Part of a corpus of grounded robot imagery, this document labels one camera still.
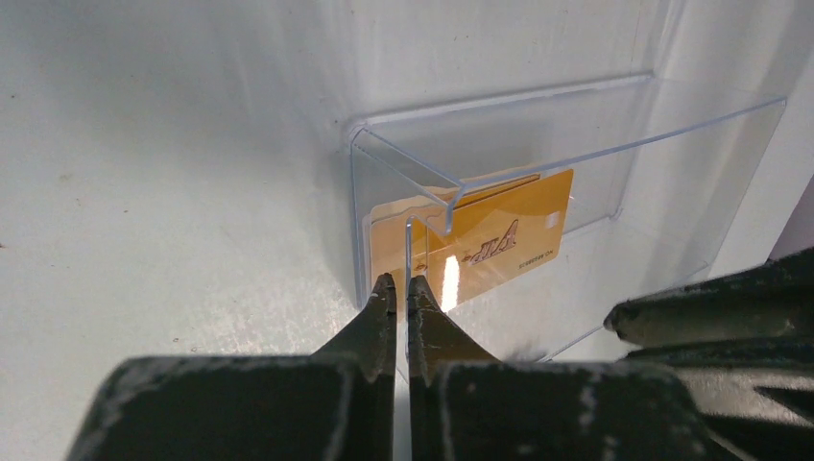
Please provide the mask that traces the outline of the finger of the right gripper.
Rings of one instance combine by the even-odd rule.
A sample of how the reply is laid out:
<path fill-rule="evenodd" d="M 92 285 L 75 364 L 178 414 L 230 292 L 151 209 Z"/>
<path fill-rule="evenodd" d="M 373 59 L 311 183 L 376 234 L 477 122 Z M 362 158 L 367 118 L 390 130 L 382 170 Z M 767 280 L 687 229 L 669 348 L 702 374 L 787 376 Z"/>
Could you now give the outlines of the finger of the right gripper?
<path fill-rule="evenodd" d="M 811 249 L 619 303 L 604 327 L 682 382 L 713 459 L 812 459 Z"/>

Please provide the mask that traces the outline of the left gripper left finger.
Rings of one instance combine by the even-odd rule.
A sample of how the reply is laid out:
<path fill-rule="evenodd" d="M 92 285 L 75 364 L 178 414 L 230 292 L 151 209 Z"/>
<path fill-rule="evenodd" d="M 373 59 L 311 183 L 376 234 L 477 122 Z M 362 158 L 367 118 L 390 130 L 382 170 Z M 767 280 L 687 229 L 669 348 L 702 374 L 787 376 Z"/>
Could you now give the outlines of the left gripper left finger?
<path fill-rule="evenodd" d="M 308 355 L 141 356 L 100 386 L 71 460 L 389 460 L 396 287 Z"/>

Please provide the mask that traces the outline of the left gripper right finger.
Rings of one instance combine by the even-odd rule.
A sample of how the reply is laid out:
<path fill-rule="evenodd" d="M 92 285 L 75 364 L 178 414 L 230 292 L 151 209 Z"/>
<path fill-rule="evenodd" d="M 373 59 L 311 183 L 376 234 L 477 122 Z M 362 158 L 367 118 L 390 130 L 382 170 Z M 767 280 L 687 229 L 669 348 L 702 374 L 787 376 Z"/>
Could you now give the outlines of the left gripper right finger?
<path fill-rule="evenodd" d="M 729 460 L 687 389 L 633 362 L 510 363 L 409 283 L 416 460 Z"/>

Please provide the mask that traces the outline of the clear acrylic box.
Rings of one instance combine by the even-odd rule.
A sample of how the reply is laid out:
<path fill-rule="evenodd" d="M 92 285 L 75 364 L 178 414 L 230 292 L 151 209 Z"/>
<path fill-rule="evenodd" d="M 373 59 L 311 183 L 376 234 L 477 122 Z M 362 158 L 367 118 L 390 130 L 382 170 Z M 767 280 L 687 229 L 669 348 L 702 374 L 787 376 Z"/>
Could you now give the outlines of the clear acrylic box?
<path fill-rule="evenodd" d="M 362 118 L 357 298 L 424 277 L 497 357 L 613 356 L 615 304 L 717 271 L 786 104 L 640 74 Z"/>

